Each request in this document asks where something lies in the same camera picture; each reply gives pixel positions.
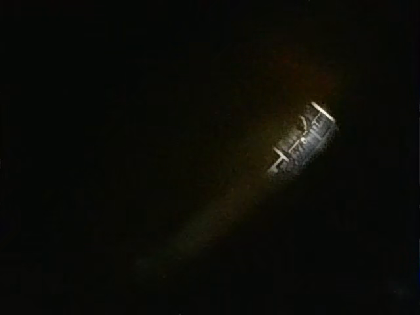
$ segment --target dark space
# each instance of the dark space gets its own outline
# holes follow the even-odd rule
[[[14,307],[418,314],[415,1],[9,9],[2,286]],[[337,119],[330,147],[214,246],[139,276],[139,257],[240,189],[273,128],[312,99]]]

